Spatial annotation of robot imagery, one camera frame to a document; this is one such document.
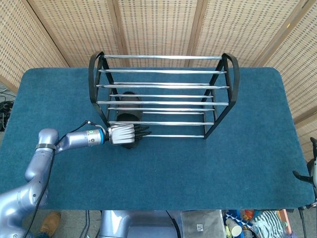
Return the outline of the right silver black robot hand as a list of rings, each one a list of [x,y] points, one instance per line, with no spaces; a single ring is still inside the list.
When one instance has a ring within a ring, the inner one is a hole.
[[[293,171],[293,175],[303,182],[310,183],[313,186],[315,199],[317,198],[317,140],[310,137],[313,145],[313,158],[307,163],[309,176],[302,176],[297,171]]]

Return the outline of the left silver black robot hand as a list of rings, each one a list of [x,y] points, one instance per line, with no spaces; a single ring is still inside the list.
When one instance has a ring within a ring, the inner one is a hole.
[[[109,127],[106,132],[112,145],[132,144],[152,133],[148,126],[138,124],[117,124]]]

